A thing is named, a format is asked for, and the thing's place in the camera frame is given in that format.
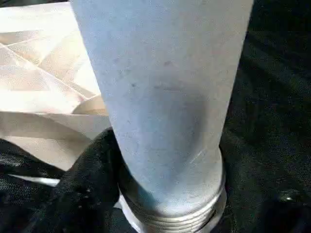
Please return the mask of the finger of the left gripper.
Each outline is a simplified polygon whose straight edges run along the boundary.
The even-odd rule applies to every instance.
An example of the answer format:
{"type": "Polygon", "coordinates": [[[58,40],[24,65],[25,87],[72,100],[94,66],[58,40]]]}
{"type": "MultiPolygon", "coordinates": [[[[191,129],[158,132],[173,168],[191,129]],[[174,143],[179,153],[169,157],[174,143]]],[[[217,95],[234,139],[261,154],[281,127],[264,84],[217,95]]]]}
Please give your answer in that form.
{"type": "Polygon", "coordinates": [[[62,178],[65,171],[37,159],[21,147],[2,139],[0,141],[0,193],[2,195],[49,194],[53,188],[45,184],[26,181],[17,176],[48,178],[60,181],[56,193],[68,190],[62,178]]]}

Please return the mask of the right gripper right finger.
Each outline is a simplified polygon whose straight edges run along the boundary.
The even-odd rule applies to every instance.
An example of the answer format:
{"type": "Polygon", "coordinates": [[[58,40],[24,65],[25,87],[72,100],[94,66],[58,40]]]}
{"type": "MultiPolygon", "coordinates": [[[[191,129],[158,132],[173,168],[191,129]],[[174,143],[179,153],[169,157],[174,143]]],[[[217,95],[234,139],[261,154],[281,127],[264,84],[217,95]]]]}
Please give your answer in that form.
{"type": "Polygon", "coordinates": [[[229,192],[223,233],[309,233],[311,205],[304,193],[283,187],[239,187],[229,192]]]}

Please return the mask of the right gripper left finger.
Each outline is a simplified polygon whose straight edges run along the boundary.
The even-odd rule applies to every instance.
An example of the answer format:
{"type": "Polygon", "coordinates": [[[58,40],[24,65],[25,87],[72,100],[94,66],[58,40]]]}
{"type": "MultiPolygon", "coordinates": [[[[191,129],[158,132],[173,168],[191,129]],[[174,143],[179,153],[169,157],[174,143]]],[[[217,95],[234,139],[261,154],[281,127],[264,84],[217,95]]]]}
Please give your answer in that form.
{"type": "Polygon", "coordinates": [[[108,233],[119,200],[121,151],[112,128],[82,152],[25,227],[26,233],[108,233]]]}

